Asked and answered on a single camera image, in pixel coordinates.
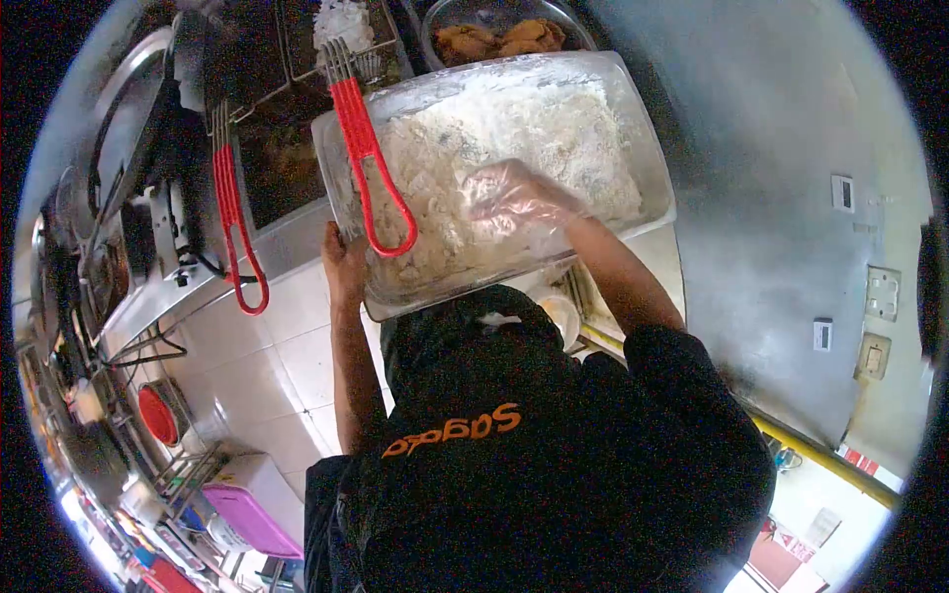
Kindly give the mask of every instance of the orange logo text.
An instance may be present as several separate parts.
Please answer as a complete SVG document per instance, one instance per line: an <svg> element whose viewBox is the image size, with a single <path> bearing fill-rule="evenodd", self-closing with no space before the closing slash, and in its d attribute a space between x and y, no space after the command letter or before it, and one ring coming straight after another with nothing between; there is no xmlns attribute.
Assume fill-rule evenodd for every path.
<svg viewBox="0 0 949 593"><path fill-rule="evenodd" d="M521 423L521 415L517 412L509 412L517 407L516 403L502 403L490 416L482 414L474 420L466 418L451 418L445 422L440 429L433 429L421 435L403 436L396 442L389 445L389 448L382 454L383 457L401 455L403 453L411 455L418 445L435 444L445 442L452 438L471 438L474 440L484 438L491 433L491 428L497 429L498 433L507 433L513 430Z"/></svg>

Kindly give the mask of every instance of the pink container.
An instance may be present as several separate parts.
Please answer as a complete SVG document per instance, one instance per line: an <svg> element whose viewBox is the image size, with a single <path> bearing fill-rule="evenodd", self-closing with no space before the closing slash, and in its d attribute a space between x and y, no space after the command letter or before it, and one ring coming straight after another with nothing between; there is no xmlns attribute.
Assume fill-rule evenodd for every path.
<svg viewBox="0 0 949 593"><path fill-rule="evenodd" d="M303 558L303 503L269 455L237 457L202 491L257 551L277 558Z"/></svg>

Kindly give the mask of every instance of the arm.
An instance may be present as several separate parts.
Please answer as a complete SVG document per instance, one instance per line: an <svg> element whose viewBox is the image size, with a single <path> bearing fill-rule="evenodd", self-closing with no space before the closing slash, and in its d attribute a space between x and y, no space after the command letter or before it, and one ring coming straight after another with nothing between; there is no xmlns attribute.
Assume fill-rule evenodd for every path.
<svg viewBox="0 0 949 593"><path fill-rule="evenodd" d="M603 223L574 218L567 224L567 238L624 334L648 324L685 331L679 310L656 277Z"/></svg>
<svg viewBox="0 0 949 593"><path fill-rule="evenodd" d="M564 228L626 335L645 324L685 330L679 311L652 272L590 216L580 200L554 181L532 173L519 160L509 159L468 176L462 193L469 201L469 216L492 220L498 229L509 232L537 223Z"/></svg>
<svg viewBox="0 0 949 593"><path fill-rule="evenodd" d="M359 305L365 287L364 245L343 245L335 222L326 225L323 260L329 282L333 348L333 407L344 454L364 451L381 438L385 406L369 352Z"/></svg>

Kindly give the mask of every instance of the bowl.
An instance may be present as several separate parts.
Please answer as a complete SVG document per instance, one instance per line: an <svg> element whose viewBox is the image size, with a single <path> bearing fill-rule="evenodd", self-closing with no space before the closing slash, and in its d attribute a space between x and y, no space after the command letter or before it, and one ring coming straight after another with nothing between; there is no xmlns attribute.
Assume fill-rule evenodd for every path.
<svg viewBox="0 0 949 593"><path fill-rule="evenodd" d="M425 62L433 70L444 70L445 64L435 49L435 33L455 25L479 25L495 34L503 34L527 19L547 19L564 31L564 51L588 49L596 51L593 38L567 9L545 0L494 2L488 0L440 0L425 14L421 26Z"/></svg>
<svg viewBox="0 0 949 593"><path fill-rule="evenodd" d="M564 351L569 350L580 337L580 312L573 299L551 287L538 288L528 296L548 314L564 339Z"/></svg>

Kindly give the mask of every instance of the electrical outlet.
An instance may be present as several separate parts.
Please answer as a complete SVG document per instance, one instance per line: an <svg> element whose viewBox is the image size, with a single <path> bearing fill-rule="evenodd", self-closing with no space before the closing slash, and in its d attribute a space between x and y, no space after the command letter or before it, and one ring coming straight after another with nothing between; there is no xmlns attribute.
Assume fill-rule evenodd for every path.
<svg viewBox="0 0 949 593"><path fill-rule="evenodd" d="M882 379L886 374L886 363L889 362L892 344L887 337L865 333L860 344L860 358L857 359L857 374L871 379Z"/></svg>
<svg viewBox="0 0 949 593"><path fill-rule="evenodd" d="M853 179L839 175L830 176L830 196L833 209L853 214L857 196L853 193Z"/></svg>
<svg viewBox="0 0 949 593"><path fill-rule="evenodd" d="M874 319L895 322L902 275L895 269L868 267L865 313Z"/></svg>

